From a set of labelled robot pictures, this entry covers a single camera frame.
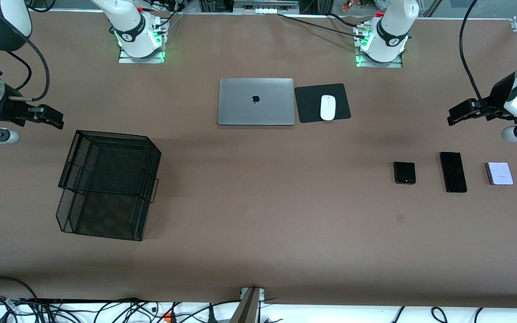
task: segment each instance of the white floor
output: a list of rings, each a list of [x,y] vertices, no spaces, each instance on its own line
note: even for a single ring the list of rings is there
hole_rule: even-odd
[[[61,305],[62,309],[67,310],[89,310],[97,311],[101,308],[103,303],[79,303]],[[171,306],[171,303],[158,303],[157,315],[161,316]],[[175,313],[192,313],[193,311],[207,307],[208,303],[181,303],[175,309]],[[229,303],[218,305],[215,307],[215,317],[217,320],[229,319],[236,309],[236,303]],[[156,303],[149,303],[144,308],[151,311],[156,308]],[[19,306],[23,314],[31,313],[29,307]],[[111,323],[121,313],[129,309],[129,303],[122,303],[111,309],[101,311],[97,317],[97,323]],[[261,309],[261,323],[266,319],[277,321],[283,319],[283,323],[391,323],[399,307],[392,306],[312,306],[312,305],[263,305]],[[467,307],[443,307],[447,315],[448,323],[472,323],[476,308]],[[0,319],[5,313],[4,306],[0,306]],[[92,323],[95,319],[95,313],[77,312],[73,313],[78,317],[81,323]],[[178,317],[178,323],[182,323],[183,317]],[[197,315],[199,319],[207,322],[208,311],[202,311]],[[121,315],[117,322],[124,321],[125,314]],[[149,323],[158,321],[152,320],[145,314],[135,313],[128,323]],[[33,316],[24,316],[19,318],[21,323],[32,323],[35,321]],[[68,319],[64,317],[56,317],[57,323],[69,323]],[[431,317],[430,307],[406,307],[400,315],[398,323],[435,323],[436,321]],[[484,309],[478,316],[478,323],[516,323],[517,309]],[[188,319],[185,323],[197,323],[195,319]]]

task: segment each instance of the smartphone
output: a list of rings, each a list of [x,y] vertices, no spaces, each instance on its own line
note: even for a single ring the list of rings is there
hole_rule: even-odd
[[[466,193],[466,178],[460,153],[440,153],[440,162],[446,183],[446,192]]]
[[[416,184],[414,163],[394,162],[394,181],[396,184]]]

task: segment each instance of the black mesh basket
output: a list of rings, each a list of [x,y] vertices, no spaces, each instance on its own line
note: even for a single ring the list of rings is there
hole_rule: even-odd
[[[160,160],[148,137],[77,131],[59,182],[61,231],[141,241]]]

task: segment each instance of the black cable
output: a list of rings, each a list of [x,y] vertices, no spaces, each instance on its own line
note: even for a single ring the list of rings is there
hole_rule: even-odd
[[[207,323],[217,323],[217,318],[215,317],[215,309],[213,307],[213,303],[209,303],[209,319]],[[260,308],[258,309],[258,321],[260,323]]]
[[[125,299],[121,299],[121,300],[117,300],[117,301],[111,301],[111,302],[108,302],[107,304],[103,305],[98,311],[92,311],[92,310],[68,310],[68,309],[62,309],[60,308],[59,306],[55,306],[55,305],[49,305],[50,307],[53,307],[54,309],[56,310],[52,310],[52,313],[59,313],[59,312],[64,312],[66,314],[69,314],[71,315],[72,317],[75,317],[72,313],[78,313],[78,312],[85,312],[85,313],[97,313],[97,316],[104,310],[108,310],[108,309],[112,309],[113,307],[117,307],[119,305],[121,305],[122,303],[116,303],[112,306],[109,306],[107,307],[106,305],[109,305],[109,304],[113,304],[113,302],[118,302],[118,301],[121,301],[121,302],[125,302],[125,301],[131,301],[133,300],[133,298],[125,298]],[[18,303],[18,304],[27,304],[27,305],[40,305],[39,303],[36,303],[36,302],[30,302],[30,301],[22,301],[22,300],[19,300],[19,301],[13,301],[14,303]]]
[[[53,8],[53,6],[55,6],[55,0],[53,0],[51,2],[51,6],[48,6],[47,8],[45,8],[43,10],[31,7],[30,5],[28,5],[27,7],[30,8],[31,10],[33,10],[34,12],[43,13],[43,12],[48,12],[49,10],[51,10]]]
[[[133,301],[135,300],[134,298],[122,298],[122,299],[117,299],[115,301],[110,301],[110,302],[107,302],[105,303],[103,306],[101,306],[101,308],[97,311],[97,314],[95,315],[95,318],[93,319],[93,323],[96,323],[97,322],[97,318],[99,317],[99,314],[101,314],[101,311],[102,310],[105,310],[105,307],[107,307],[107,305],[109,304],[113,304],[113,303],[118,303],[118,305],[121,305],[123,302],[128,302],[128,301]]]
[[[158,313],[158,302],[155,303],[157,305],[157,308],[154,310],[153,319],[149,321],[149,323],[153,323],[154,319],[157,317]]]
[[[400,315],[402,314],[402,311],[404,311],[405,307],[406,306],[400,307],[400,309],[398,310],[398,313],[396,314],[396,317],[394,317],[394,321],[392,321],[392,323],[397,323],[398,322],[398,319],[400,318]]]
[[[436,314],[434,313],[435,310],[439,310],[440,313],[442,313],[442,316],[444,317],[444,320],[442,321],[441,319],[439,319]],[[432,317],[436,320],[436,321],[439,321],[440,323],[448,323],[448,319],[446,318],[446,313],[444,313],[444,311],[440,308],[440,307],[432,307],[430,309],[430,314],[432,314]]]
[[[43,90],[43,93],[40,96],[38,96],[37,98],[31,98],[31,101],[34,102],[34,101],[43,99],[47,95],[47,92],[49,91],[49,82],[50,82],[49,66],[47,66],[47,61],[45,60],[45,57],[43,57],[43,54],[39,51],[37,46],[34,45],[34,43],[32,43],[25,35],[23,35],[21,33],[21,31],[19,31],[17,28],[15,28],[15,26],[10,24],[10,22],[8,22],[3,16],[1,16],[1,14],[0,14],[0,20],[3,21],[8,27],[10,27],[11,30],[13,30],[17,35],[19,35],[26,43],[28,43],[29,46],[31,46],[31,48],[33,49],[33,51],[35,51],[35,53],[37,53],[37,55],[39,56],[39,59],[41,59],[41,63],[43,63],[43,68],[45,69],[45,89]]]
[[[158,28],[160,26],[163,26],[164,24],[166,24],[167,22],[169,22],[171,20],[171,18],[176,14],[177,12],[174,11],[171,13],[171,15],[164,21],[164,22],[161,22],[160,24],[158,25],[154,25],[155,28]]]
[[[146,303],[143,303],[143,305],[139,306],[139,303],[135,303],[134,304],[135,306],[137,306],[135,309],[133,309],[131,311],[131,309],[133,308],[133,306],[129,307],[129,313],[125,316],[125,319],[123,320],[123,323],[127,323],[129,322],[129,319],[131,318],[131,315],[137,313],[137,311],[139,311],[143,306],[146,305]]]
[[[27,64],[26,61],[23,61],[23,59],[21,59],[21,57],[18,57],[13,52],[7,52],[7,53],[9,55],[13,56],[17,61],[20,61],[27,68],[27,78],[25,78],[25,80],[21,83],[20,86],[15,88],[16,91],[19,91],[19,90],[21,90],[21,88],[23,88],[23,86],[25,86],[29,82],[29,80],[31,80],[31,66],[29,66],[29,64]]]
[[[355,35],[353,33],[347,33],[346,31],[338,31],[336,29],[332,29],[332,28],[328,28],[328,27],[324,27],[324,26],[320,26],[320,25],[317,25],[317,24],[312,24],[312,22],[308,22],[308,21],[304,21],[304,20],[299,20],[299,19],[296,19],[296,18],[293,18],[293,17],[289,17],[289,16],[285,16],[283,14],[280,14],[280,13],[277,13],[277,15],[283,17],[283,18],[287,18],[289,20],[294,20],[294,21],[297,21],[297,22],[301,22],[303,24],[307,24],[307,25],[311,25],[311,26],[314,26],[314,27],[318,27],[318,28],[322,28],[322,29],[326,29],[327,31],[334,31],[335,33],[339,33],[339,34],[343,34],[343,35],[349,35],[350,37],[355,37],[355,38],[360,38],[360,39],[363,39],[364,36],[363,35]]]
[[[190,319],[191,317],[194,317],[195,315],[201,313],[204,310],[209,309],[210,307],[218,306],[218,305],[223,305],[223,304],[227,304],[227,303],[239,303],[239,302],[240,302],[240,299],[238,299],[236,301],[224,301],[224,302],[213,304],[211,306],[204,307],[204,308],[202,308],[202,309],[200,309],[198,311],[195,311],[194,313],[191,313],[189,316],[187,316],[186,318],[182,319],[179,323],[183,323],[184,321],[187,321],[187,319]]]
[[[350,27],[356,27],[355,24],[351,24],[350,22],[346,21],[346,20],[343,20],[338,14],[334,14],[332,12],[329,12],[329,13],[325,13],[324,14],[325,16],[332,16],[336,19],[338,19],[338,21],[342,22],[343,24],[347,25],[347,26],[350,26]]]
[[[175,310],[175,306],[181,304],[181,302],[173,302],[173,304],[171,305],[171,308],[165,312],[165,314],[163,314],[157,321],[157,323],[160,323],[162,321],[162,319],[164,319],[166,317],[167,314],[169,314],[171,311]]]
[[[476,314],[474,314],[474,323],[478,323],[478,314],[484,309],[484,307],[480,307],[478,310],[476,310]]]
[[[39,302],[39,299],[37,298],[37,295],[35,295],[35,292],[29,287],[29,285],[27,285],[26,283],[24,283],[22,280],[20,279],[17,279],[17,278],[13,278],[13,277],[6,277],[6,276],[0,276],[0,280],[12,280],[14,282],[17,282],[21,285],[23,285],[23,287],[25,287],[29,293],[31,293],[31,295],[33,296],[33,298]],[[49,308],[49,305],[45,306],[45,309],[47,310],[47,315],[49,315],[49,319],[51,320],[52,323],[55,323],[55,321],[53,320],[53,318],[51,317],[51,309]]]
[[[466,10],[466,14],[464,15],[464,20],[462,20],[462,27],[460,27],[460,39],[459,39],[459,47],[460,47],[460,59],[462,60],[462,65],[464,65],[464,70],[466,71],[466,74],[468,74],[468,78],[470,79],[470,83],[472,84],[472,88],[474,88],[474,92],[476,92],[476,97],[478,98],[478,101],[482,105],[482,107],[486,110],[486,112],[492,114],[492,116],[498,118],[498,119],[508,119],[506,117],[503,117],[494,111],[492,111],[488,105],[486,104],[486,101],[482,98],[480,95],[480,91],[478,90],[478,86],[476,86],[476,82],[474,81],[474,76],[472,76],[472,72],[470,72],[470,68],[468,67],[468,64],[466,63],[466,59],[464,58],[464,45],[463,45],[463,38],[464,38],[464,27],[466,26],[466,20],[468,20],[468,16],[470,16],[470,12],[476,5],[478,0],[473,0],[472,4],[470,4],[470,7],[468,7],[468,10]]]
[[[127,313],[131,310],[131,308],[133,307],[133,305],[131,305],[128,309],[125,309],[124,311],[121,312],[121,314],[117,315],[117,317],[115,317],[115,319],[113,319],[113,323],[115,323],[117,321],[117,319],[119,319],[119,317],[123,316],[123,314]]]

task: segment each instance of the cable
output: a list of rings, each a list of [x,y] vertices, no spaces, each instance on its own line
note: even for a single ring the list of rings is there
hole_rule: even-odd
[[[9,301],[12,301],[12,303],[14,303],[14,305],[16,305],[16,306],[29,305],[29,307],[31,308],[33,313],[26,313],[26,314],[16,314],[8,306],[8,304],[5,301],[6,301],[6,298],[3,297],[3,296],[0,296],[0,304],[3,304],[6,307],[6,309],[8,310],[7,313],[6,313],[6,316],[9,315],[9,314],[13,315],[14,318],[16,318],[16,317],[35,316],[35,321],[38,322],[38,323],[46,323],[46,321],[45,321],[45,319],[43,319],[42,315],[49,313],[49,312],[45,312],[45,311],[39,310],[38,306],[49,306],[51,308],[51,311],[50,311],[51,316],[50,317],[52,317],[52,318],[63,317],[64,319],[67,319],[67,320],[71,321],[72,323],[82,323],[81,320],[79,319],[79,317],[74,315],[74,313],[80,313],[80,312],[96,313],[97,316],[98,316],[101,313],[103,313],[103,311],[105,311],[107,309],[112,309],[113,307],[117,307],[119,305],[122,305],[123,303],[116,303],[116,304],[112,305],[113,302],[119,302],[119,301],[121,301],[121,302],[130,301],[131,302],[131,307],[125,309],[117,317],[117,319],[119,319],[120,317],[123,316],[123,314],[125,314],[123,323],[127,323],[127,322],[131,321],[131,319],[133,319],[133,314],[135,314],[137,312],[141,313],[142,315],[145,315],[146,317],[148,317],[150,323],[152,323],[155,319],[162,320],[166,316],[166,314],[164,314],[161,317],[156,315],[156,313],[158,313],[158,307],[159,307],[158,302],[155,303],[156,307],[153,307],[153,310],[156,310],[156,312],[155,313],[150,313],[149,311],[146,310],[145,306],[147,306],[151,302],[142,301],[142,300],[138,300],[138,302],[137,302],[136,298],[126,298],[126,299],[120,299],[120,300],[117,300],[117,301],[108,302],[107,304],[104,304],[98,311],[63,309],[63,308],[61,308],[61,306],[63,305],[62,303],[60,303],[57,306],[57,305],[51,305],[51,304],[46,304],[46,303],[42,303],[42,302],[32,302],[32,301],[25,301],[25,300],[21,300],[21,299],[19,299],[19,300],[16,300],[16,299],[11,300],[11,299],[9,299]],[[175,317],[180,317],[180,316],[186,316],[186,315],[190,315],[190,313],[175,314],[174,316]],[[199,319],[197,317],[194,317],[194,319],[196,319],[200,323],[207,323],[207,322],[205,322],[205,321],[203,321],[203,320],[201,320],[201,319]]]
[[[0,276],[0,280],[12,280],[14,282],[17,282],[21,285],[23,285],[23,287],[25,287],[29,293],[31,293],[31,295],[33,296],[33,298],[39,302],[39,299],[37,298],[37,295],[35,295],[35,292],[29,287],[29,285],[27,285],[26,283],[24,283],[22,280],[20,279],[17,279],[17,278],[13,278],[13,277],[6,277],[6,276]],[[47,315],[49,315],[49,319],[51,320],[51,322],[55,322],[55,320],[53,319],[53,317],[51,316],[51,309],[49,308],[49,305],[45,306],[45,309],[47,310]]]
[[[442,321],[441,319],[439,319],[436,314],[434,314],[434,311],[435,310],[439,310],[440,313],[442,313],[442,316],[444,317],[444,320]],[[446,313],[444,313],[444,311],[440,308],[440,307],[432,307],[430,309],[430,314],[432,314],[432,317],[436,320],[436,321],[439,321],[440,323],[448,323],[448,319],[446,318]]]
[[[304,21],[304,20],[299,20],[299,19],[296,19],[296,18],[293,18],[293,17],[288,17],[288,16],[285,16],[283,14],[280,14],[280,13],[277,13],[278,16],[281,16],[283,18],[287,18],[287,19],[290,19],[290,20],[294,20],[294,21],[298,21],[298,22],[301,22],[303,24],[307,24],[307,25],[311,25],[311,26],[314,26],[314,27],[318,27],[318,28],[322,28],[322,29],[326,29],[327,31],[334,31],[335,33],[339,33],[339,34],[343,34],[343,35],[349,35],[350,37],[354,37],[354,38],[360,38],[360,39],[363,39],[364,36],[363,35],[355,35],[353,33],[347,33],[346,31],[338,31],[336,29],[332,29],[332,28],[328,28],[328,27],[324,27],[324,26],[320,26],[320,25],[317,25],[317,24],[312,24],[312,22],[308,22],[308,21]]]
[[[43,10],[40,10],[40,9],[37,9],[37,8],[34,8],[34,7],[31,7],[30,5],[27,5],[27,8],[30,8],[31,10],[33,10],[34,12],[39,12],[39,13],[43,13],[43,12],[48,12],[49,10],[51,10],[51,8],[53,8],[53,6],[55,6],[55,0],[53,0],[51,2],[51,6],[47,6],[47,8],[43,9]]]
[[[25,86],[25,84],[27,84],[29,82],[29,80],[31,80],[31,66],[29,66],[29,64],[27,64],[26,61],[23,61],[23,59],[21,59],[21,57],[18,57],[14,53],[12,53],[12,52],[7,52],[7,53],[9,55],[13,56],[17,61],[20,61],[23,65],[25,65],[25,67],[27,67],[27,78],[25,78],[25,80],[21,83],[20,86],[15,88],[16,91],[19,91],[19,90],[21,90],[21,88],[23,88],[23,86]]]
[[[312,1],[308,4],[308,6],[306,6],[306,8],[304,8],[304,10],[302,10],[302,11],[300,12],[300,14],[305,13],[305,12],[306,12],[306,10],[308,10],[308,8],[310,8],[310,6],[312,6],[312,4],[313,4],[313,3],[314,3],[314,0],[312,0]]]
[[[209,303],[209,319],[207,320],[207,323],[217,323],[217,318],[215,317],[215,310],[213,307],[213,303]],[[258,321],[260,322],[260,308],[258,309]]]
[[[396,314],[396,317],[394,317],[394,321],[392,321],[392,323],[397,323],[398,322],[398,319],[400,318],[400,315],[402,314],[402,311],[404,311],[405,307],[406,306],[400,307],[400,309],[398,310],[398,313]]]
[[[39,59],[41,59],[41,63],[43,63],[43,68],[45,69],[45,89],[43,90],[43,93],[40,96],[38,96],[37,98],[31,98],[31,101],[34,102],[34,101],[43,99],[47,95],[47,92],[49,91],[49,82],[50,82],[49,66],[47,66],[47,61],[45,60],[45,57],[43,57],[43,54],[39,51],[37,46],[34,45],[34,43],[32,43],[27,37],[25,37],[25,35],[23,35],[21,33],[21,31],[17,30],[17,28],[15,28],[15,26],[10,24],[10,22],[8,22],[3,16],[1,16],[1,14],[0,14],[0,20],[2,20],[6,25],[8,25],[8,27],[11,28],[11,30],[13,30],[26,43],[28,43],[29,46],[31,46],[31,48],[33,49],[33,51],[35,51],[35,53],[37,53],[37,55],[39,56]]]
[[[179,21],[181,21],[181,19],[183,19],[183,17],[184,17],[184,16],[186,16],[186,15],[187,15],[187,13],[183,13],[183,14],[181,14],[181,16],[179,17],[179,19],[178,19],[177,21],[173,22],[173,24],[169,27],[169,30],[168,30],[168,31],[171,31],[171,29],[173,29],[173,27],[174,27],[174,26],[175,26]]]
[[[202,309],[200,309],[198,311],[195,311],[194,313],[190,314],[186,318],[182,319],[179,323],[183,323],[184,321],[187,321],[187,319],[190,319],[191,317],[194,317],[195,315],[201,313],[204,310],[209,309],[210,307],[218,306],[218,305],[223,305],[223,304],[227,304],[227,303],[239,303],[239,302],[240,302],[240,299],[237,299],[236,301],[224,301],[224,302],[220,302],[220,303],[216,303],[214,305],[210,305],[210,306],[204,307],[204,308],[202,308]]]
[[[172,310],[175,309],[175,306],[181,304],[181,302],[173,302],[173,304],[171,305],[171,308],[165,312],[165,314],[163,314],[156,323],[160,323],[162,321],[162,319],[164,319],[166,317],[167,314],[169,314]]]
[[[356,27],[356,25],[355,25],[355,24],[351,24],[350,22],[348,22],[348,21],[346,21],[346,20],[343,20],[339,15],[334,14],[334,13],[332,13],[332,12],[330,12],[330,13],[326,13],[326,14],[324,14],[324,15],[325,15],[325,16],[332,16],[332,17],[334,17],[334,18],[338,19],[338,21],[342,22],[343,24],[345,24],[345,25],[347,25],[347,26],[350,26],[350,27]]]
[[[478,314],[484,309],[484,307],[480,307],[478,310],[476,310],[476,314],[474,314],[474,323],[478,323]]]
[[[163,26],[164,24],[166,24],[167,22],[169,22],[171,20],[171,18],[176,14],[177,12],[172,12],[171,15],[165,20],[165,22],[161,22],[160,24],[158,25],[154,25],[155,28],[158,28],[160,26]]]
[[[492,116],[498,118],[498,119],[504,119],[507,120],[507,117],[500,116],[499,114],[495,113],[494,111],[490,110],[488,105],[486,105],[486,101],[482,98],[480,95],[480,91],[478,90],[478,86],[476,86],[476,82],[474,81],[474,76],[472,76],[472,72],[470,72],[470,68],[468,68],[468,64],[466,63],[466,59],[464,58],[464,45],[463,45],[463,38],[464,38],[464,27],[466,26],[466,20],[468,20],[468,16],[470,16],[470,12],[476,5],[478,0],[473,0],[472,4],[470,4],[470,7],[468,7],[468,10],[466,10],[466,14],[464,15],[464,20],[462,20],[462,27],[460,27],[460,39],[459,39],[459,47],[460,47],[460,59],[462,60],[462,65],[464,65],[464,70],[466,71],[466,74],[468,74],[468,78],[470,79],[470,83],[472,84],[472,88],[474,88],[474,92],[476,92],[476,97],[478,98],[478,101],[480,104],[482,104],[482,107],[486,110],[486,112],[492,114]]]
[[[115,323],[117,321],[117,319],[119,319],[119,317],[123,316],[123,314],[127,313],[128,311],[130,311],[131,308],[133,308],[133,303],[131,303],[131,306],[129,306],[129,309],[126,309],[126,310],[122,311],[121,314],[117,315],[117,317],[115,317],[115,319],[113,319],[113,323]]]
[[[102,310],[105,310],[105,307],[107,307],[107,305],[109,304],[113,304],[113,303],[118,303],[118,305],[121,305],[123,304],[123,302],[127,302],[127,301],[133,301],[135,300],[134,298],[122,298],[122,299],[117,299],[115,301],[110,301],[110,302],[107,302],[105,303],[103,306],[101,306],[101,308],[97,311],[97,314],[95,315],[95,318],[93,319],[93,323],[96,323],[97,322],[97,318],[99,317],[99,314],[101,314],[101,311]]]

